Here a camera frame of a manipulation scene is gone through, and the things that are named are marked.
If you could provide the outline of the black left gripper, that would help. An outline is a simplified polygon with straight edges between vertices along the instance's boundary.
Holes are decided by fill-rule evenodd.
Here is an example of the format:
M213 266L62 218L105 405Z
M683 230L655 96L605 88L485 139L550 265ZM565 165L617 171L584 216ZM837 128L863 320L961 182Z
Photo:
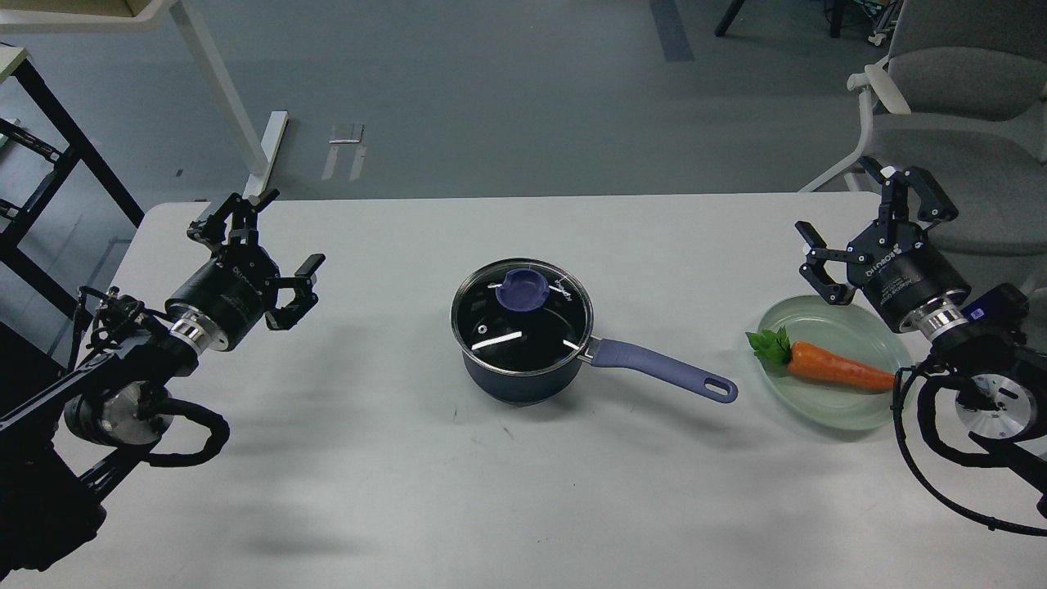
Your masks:
M232 352L263 314L267 329L290 330L318 303L314 287L325 254L311 254L292 276L279 276L279 266L259 245L258 216L280 196L277 189L259 195L230 194L214 202L193 223L186 237L203 245L211 256L165 301L171 317L195 312L207 317L219 333L218 352ZM280 290L292 298L277 307Z

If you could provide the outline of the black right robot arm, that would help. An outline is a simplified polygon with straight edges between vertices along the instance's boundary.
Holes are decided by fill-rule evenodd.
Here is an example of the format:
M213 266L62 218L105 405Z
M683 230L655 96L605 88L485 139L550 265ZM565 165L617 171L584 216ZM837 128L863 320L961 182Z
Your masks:
M830 305L861 292L894 333L917 331L930 350L903 366L892 386L895 439L906 466L943 506L997 533L1042 537L1042 527L997 519L946 498L916 465L906 443L904 406L916 380L916 420L927 447L954 465L1004 467L1035 489L1045 512L1045 460L1025 441L1045 436L1045 355L1020 331L1026 298L1010 284L985 305L965 305L971 285L931 242L931 230L958 217L932 174L897 169L861 156L878 184L878 213L844 250L830 249L807 221L796 228L807 243L800 275Z

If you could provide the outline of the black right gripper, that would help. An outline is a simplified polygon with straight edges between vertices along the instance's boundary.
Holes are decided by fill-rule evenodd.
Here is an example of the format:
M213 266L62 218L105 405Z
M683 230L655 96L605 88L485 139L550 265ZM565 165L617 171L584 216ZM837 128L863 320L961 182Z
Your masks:
M826 304L849 305L857 288L887 329L913 331L909 315L915 309L932 299L961 304L971 294L971 284L930 243L931 228L952 223L959 210L927 169L898 169L870 156L861 156L859 165L882 187L878 217L848 243L850 251L828 249L812 224L797 221L795 227L807 243L798 272ZM834 282L826 271L828 262L851 264L847 279L853 286Z

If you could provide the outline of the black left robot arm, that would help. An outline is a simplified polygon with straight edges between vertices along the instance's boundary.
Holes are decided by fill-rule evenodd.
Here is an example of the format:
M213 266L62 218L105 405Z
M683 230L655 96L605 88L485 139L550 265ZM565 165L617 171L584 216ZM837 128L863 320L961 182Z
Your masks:
M43 571L97 536L104 500L136 466L192 467L217 457L231 426L173 398L168 382L197 369L204 352L232 352L259 321L289 330L317 305L324 254L282 276L259 242L258 216L279 198L235 192L188 224L209 258L164 309L113 287L83 287L97 314L88 353L55 384L2 415L2 574Z

